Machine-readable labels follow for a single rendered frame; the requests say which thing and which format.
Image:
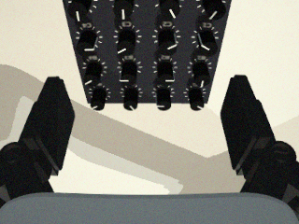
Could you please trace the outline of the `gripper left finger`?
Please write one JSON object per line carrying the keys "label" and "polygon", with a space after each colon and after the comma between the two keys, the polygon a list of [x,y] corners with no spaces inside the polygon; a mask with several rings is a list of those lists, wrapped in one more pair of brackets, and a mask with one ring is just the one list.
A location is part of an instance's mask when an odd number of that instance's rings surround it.
{"label": "gripper left finger", "polygon": [[0,149],[0,208],[26,194],[54,192],[49,179],[63,169],[74,120],[64,81],[47,77],[19,141]]}

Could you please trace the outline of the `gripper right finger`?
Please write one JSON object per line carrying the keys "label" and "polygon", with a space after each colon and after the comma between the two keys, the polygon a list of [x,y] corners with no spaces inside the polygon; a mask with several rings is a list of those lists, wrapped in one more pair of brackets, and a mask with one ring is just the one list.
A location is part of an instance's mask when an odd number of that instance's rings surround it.
{"label": "gripper right finger", "polygon": [[299,161],[291,145],[276,140],[246,75],[230,78],[221,124],[232,168],[246,179],[240,192],[277,198],[299,218]]}

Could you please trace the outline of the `black knob box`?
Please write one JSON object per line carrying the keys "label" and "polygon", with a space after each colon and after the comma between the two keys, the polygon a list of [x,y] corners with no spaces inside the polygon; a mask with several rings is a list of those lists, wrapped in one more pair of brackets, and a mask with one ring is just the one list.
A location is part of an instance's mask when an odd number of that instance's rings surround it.
{"label": "black knob box", "polygon": [[162,111],[171,104],[203,109],[231,3],[63,0],[87,103],[96,111],[105,104],[123,104],[129,111],[137,104],[156,104]]}

